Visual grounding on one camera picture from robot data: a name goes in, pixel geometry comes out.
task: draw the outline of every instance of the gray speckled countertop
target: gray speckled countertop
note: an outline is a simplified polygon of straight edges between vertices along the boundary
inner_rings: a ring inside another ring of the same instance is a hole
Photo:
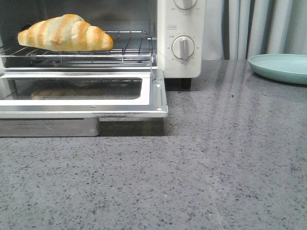
[[[307,87],[205,61],[167,88],[164,120],[1,138],[0,229],[307,229]]]

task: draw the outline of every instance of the oven rack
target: oven rack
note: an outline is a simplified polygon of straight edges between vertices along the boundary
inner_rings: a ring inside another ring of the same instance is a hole
[[[29,58],[32,65],[91,65],[91,64],[145,64],[155,58],[156,40],[146,31],[106,31],[113,40],[112,50],[50,51],[35,47],[10,47],[0,51],[4,58]]]

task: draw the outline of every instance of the plate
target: plate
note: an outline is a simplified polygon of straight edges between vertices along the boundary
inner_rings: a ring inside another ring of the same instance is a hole
[[[248,62],[254,72],[266,78],[307,85],[307,55],[262,54]]]

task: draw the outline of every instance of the gray curtain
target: gray curtain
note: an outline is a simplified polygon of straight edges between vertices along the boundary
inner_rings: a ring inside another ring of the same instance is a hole
[[[307,0],[206,0],[202,59],[307,55]]]

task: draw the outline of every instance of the bread roll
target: bread roll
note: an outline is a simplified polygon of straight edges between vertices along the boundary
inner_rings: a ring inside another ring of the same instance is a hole
[[[32,25],[18,34],[18,42],[52,51],[110,50],[112,38],[76,14],[65,14]]]

